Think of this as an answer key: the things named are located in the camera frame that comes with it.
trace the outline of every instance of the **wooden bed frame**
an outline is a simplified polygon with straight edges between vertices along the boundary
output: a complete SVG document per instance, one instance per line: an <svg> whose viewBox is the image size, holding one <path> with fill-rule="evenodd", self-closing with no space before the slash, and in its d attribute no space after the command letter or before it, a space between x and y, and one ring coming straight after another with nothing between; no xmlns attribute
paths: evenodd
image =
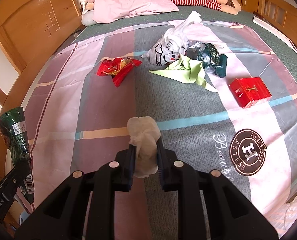
<svg viewBox="0 0 297 240"><path fill-rule="evenodd" d="M284 0L263 0L261 15L297 46L297 8Z"/></svg>
<svg viewBox="0 0 297 240"><path fill-rule="evenodd" d="M0 47L19 73L8 95L0 89L0 114L21 105L41 68L81 18L77 0L0 0ZM0 134L0 180L6 154Z"/></svg>

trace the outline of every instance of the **red gift box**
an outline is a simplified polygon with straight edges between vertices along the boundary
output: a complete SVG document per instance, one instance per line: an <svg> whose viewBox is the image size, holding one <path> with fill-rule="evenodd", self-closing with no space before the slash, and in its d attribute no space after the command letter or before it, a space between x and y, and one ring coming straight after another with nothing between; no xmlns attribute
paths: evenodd
<svg viewBox="0 0 297 240"><path fill-rule="evenodd" d="M242 108L250 108L259 102L266 102L271 93L260 77L237 78L229 88Z"/></svg>

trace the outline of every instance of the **dark green wrapper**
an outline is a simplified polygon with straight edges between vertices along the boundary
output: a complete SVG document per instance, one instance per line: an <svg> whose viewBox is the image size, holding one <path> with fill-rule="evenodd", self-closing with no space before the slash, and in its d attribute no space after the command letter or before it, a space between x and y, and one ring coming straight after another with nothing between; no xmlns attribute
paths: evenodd
<svg viewBox="0 0 297 240"><path fill-rule="evenodd" d="M20 189L26 200L32 204L34 185L23 107L13 108L0 116L0 132L11 152L13 167L16 168L20 162L25 162L29 167L30 174L20 183Z"/></svg>

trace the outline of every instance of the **white plastic bag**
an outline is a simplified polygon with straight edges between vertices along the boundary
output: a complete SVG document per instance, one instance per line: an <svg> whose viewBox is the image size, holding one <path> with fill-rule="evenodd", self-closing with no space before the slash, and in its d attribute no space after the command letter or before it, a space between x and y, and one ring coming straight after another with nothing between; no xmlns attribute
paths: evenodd
<svg viewBox="0 0 297 240"><path fill-rule="evenodd" d="M285 203L267 220L274 226L281 238L297 219L297 196L291 203Z"/></svg>
<svg viewBox="0 0 297 240"><path fill-rule="evenodd" d="M142 58L149 57L150 62L158 66L178 60L180 54L184 55L187 50L187 37L184 29L192 23L200 23L202 21L200 16L196 11L192 11L180 25L168 29Z"/></svg>
<svg viewBox="0 0 297 240"><path fill-rule="evenodd" d="M136 146L134 176L147 178L157 172L156 142L161 132L152 117L133 117L127 122L130 144Z"/></svg>

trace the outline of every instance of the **crumpled tissue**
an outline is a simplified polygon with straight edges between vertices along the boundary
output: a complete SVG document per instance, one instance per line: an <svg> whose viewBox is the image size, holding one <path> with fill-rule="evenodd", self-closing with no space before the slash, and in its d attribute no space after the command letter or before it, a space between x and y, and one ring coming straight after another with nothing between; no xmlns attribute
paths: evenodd
<svg viewBox="0 0 297 240"><path fill-rule="evenodd" d="M150 116L133 117L127 122L130 144L136 146L134 176L147 178L157 172L156 142L161 136L157 123Z"/></svg>

